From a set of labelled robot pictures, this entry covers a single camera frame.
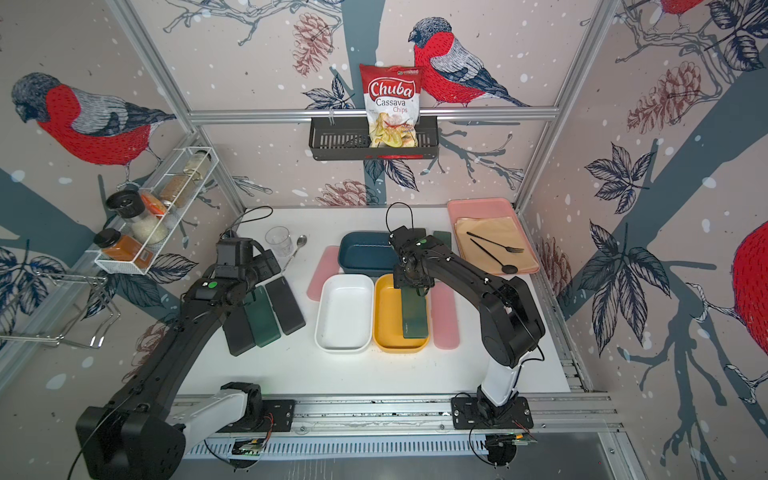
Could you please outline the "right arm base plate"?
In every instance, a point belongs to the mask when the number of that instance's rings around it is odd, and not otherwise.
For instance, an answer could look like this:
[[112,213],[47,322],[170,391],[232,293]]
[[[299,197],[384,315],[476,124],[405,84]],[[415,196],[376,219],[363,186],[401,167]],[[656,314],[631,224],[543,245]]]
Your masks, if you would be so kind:
[[456,430],[522,429],[534,427],[531,409],[525,397],[514,395],[503,406],[495,406],[484,396],[459,393],[450,400],[450,414]]

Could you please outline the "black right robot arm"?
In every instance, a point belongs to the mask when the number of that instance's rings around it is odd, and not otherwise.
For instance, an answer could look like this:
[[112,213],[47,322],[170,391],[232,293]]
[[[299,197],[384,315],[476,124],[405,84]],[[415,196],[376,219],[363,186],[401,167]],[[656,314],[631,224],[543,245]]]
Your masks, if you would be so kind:
[[431,289],[436,282],[450,287],[479,313],[480,338],[490,360],[478,387],[478,403],[499,409],[515,396],[523,357],[546,334],[544,321],[528,284],[487,273],[432,235],[401,226],[388,235],[398,257],[394,285]]

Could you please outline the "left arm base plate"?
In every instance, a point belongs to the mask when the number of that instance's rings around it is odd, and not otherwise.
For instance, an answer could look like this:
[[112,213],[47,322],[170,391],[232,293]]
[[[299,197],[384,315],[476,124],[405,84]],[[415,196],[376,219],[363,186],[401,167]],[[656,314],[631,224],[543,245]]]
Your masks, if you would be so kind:
[[296,401],[263,400],[258,413],[247,413],[242,419],[218,430],[218,433],[286,433],[293,424]]

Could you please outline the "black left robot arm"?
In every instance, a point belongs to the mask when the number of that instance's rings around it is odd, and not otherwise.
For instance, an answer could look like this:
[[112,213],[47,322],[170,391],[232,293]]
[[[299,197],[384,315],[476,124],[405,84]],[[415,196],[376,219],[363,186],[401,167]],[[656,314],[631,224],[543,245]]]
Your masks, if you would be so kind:
[[168,479],[190,446],[189,428],[167,419],[200,352],[226,324],[246,324],[244,300],[281,269],[272,251],[248,238],[225,238],[217,259],[182,297],[179,318],[133,377],[103,407],[76,423],[93,479]]

